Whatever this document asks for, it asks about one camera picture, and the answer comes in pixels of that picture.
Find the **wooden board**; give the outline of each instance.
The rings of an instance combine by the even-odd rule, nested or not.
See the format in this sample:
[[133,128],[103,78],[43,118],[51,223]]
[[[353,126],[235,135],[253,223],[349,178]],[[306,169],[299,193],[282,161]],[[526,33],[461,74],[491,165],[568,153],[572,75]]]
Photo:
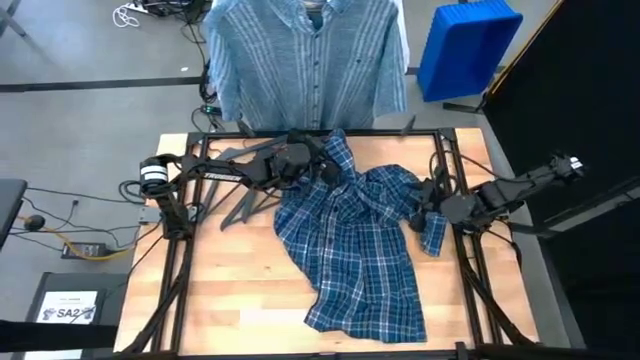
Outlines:
[[[490,167],[480,130],[458,130],[458,136],[463,154]],[[184,143],[184,136],[163,136],[159,153],[183,153]],[[397,163],[420,178],[428,176],[428,159],[435,151],[432,137],[352,137],[349,145],[359,171]],[[216,141],[210,155],[215,156],[217,150],[227,147],[242,148],[243,144],[241,140]],[[491,179],[470,163],[465,162],[465,171],[470,186]],[[221,183],[216,198],[220,199],[232,187],[232,184]],[[273,211],[254,216],[246,225],[233,225],[220,232],[222,219],[244,192],[239,189],[222,203],[196,236],[181,354],[442,350],[454,348],[457,341],[472,346],[451,229],[447,232],[441,256],[434,258],[422,253],[417,234],[402,224],[416,271],[428,341],[384,344],[357,340],[337,331],[319,333],[303,323],[316,295],[275,235]],[[509,237],[507,229],[501,225],[495,225],[493,230]],[[139,244],[136,259],[155,238],[150,236]],[[491,235],[486,235],[482,244],[496,300],[525,335],[536,339],[513,250],[509,244]],[[132,275],[116,349],[128,345],[153,312],[165,254],[166,243],[155,248]],[[484,308],[481,305],[479,308],[483,327],[488,329]]]

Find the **shirt collar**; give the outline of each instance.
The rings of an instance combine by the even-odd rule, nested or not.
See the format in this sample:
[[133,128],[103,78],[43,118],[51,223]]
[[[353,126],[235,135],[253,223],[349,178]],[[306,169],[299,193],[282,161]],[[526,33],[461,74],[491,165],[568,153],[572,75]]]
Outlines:
[[[329,6],[338,14],[343,14],[352,1],[353,0],[330,0]],[[291,26],[301,11],[304,11],[304,5],[301,0],[269,0],[269,3],[278,17],[289,26]]]

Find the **blue plaid shirt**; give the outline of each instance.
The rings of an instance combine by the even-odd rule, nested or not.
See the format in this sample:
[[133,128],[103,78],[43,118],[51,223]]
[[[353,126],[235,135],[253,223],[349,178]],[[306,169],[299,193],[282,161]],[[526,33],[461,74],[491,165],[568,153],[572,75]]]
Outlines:
[[[326,143],[342,168],[331,189],[303,178],[283,192],[275,230],[318,298],[305,322],[318,331],[387,343],[426,341],[415,273],[399,221],[415,214],[418,178],[398,165],[355,170],[345,134]],[[427,215],[423,250],[440,253],[446,220]]]

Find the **gray floor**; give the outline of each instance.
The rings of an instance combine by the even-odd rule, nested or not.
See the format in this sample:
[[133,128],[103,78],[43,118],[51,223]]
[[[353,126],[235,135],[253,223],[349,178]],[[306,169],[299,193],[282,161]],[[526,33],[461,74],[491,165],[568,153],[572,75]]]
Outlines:
[[[0,0],[0,6],[10,2]],[[181,24],[174,19],[140,15],[140,28],[116,28],[111,12],[124,2],[22,0],[15,19],[32,41],[23,41],[10,29],[0,37],[0,84],[200,73],[200,55],[182,37]],[[508,2],[524,14],[525,22],[505,61],[517,54],[555,0]],[[451,3],[455,1],[404,0],[411,66],[419,66],[435,8]],[[418,127],[482,127],[494,166],[508,173],[504,154],[482,116],[447,112],[439,103],[423,103],[415,77],[408,77],[408,86]],[[478,101],[478,97],[456,100],[474,105]],[[193,130],[189,114],[198,105],[196,86],[0,94],[0,177],[24,178],[31,186],[117,197],[117,184],[136,178],[138,162],[155,152],[160,134]],[[410,114],[378,119],[376,127],[400,128],[409,118]],[[34,192],[28,196],[39,207],[63,217],[72,201]],[[31,210],[25,207],[22,213]],[[74,219],[96,227],[115,227],[133,225],[135,213],[129,205],[81,199]],[[122,232],[123,239],[131,236],[131,231]],[[48,237],[40,240],[56,243]],[[108,236],[100,234],[73,236],[73,240],[113,245]],[[565,346],[566,335],[539,248],[535,241],[517,241],[523,247],[523,276],[541,339]],[[42,272],[125,273],[130,263],[130,257],[107,263],[63,261],[59,253],[10,238],[0,253],[0,318],[24,319]]]

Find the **blue bin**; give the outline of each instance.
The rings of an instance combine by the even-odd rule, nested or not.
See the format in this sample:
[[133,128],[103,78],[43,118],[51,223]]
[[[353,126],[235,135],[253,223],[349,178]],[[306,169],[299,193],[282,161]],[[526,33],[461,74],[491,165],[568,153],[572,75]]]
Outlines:
[[482,93],[521,23],[503,0],[439,7],[418,71],[424,101]]

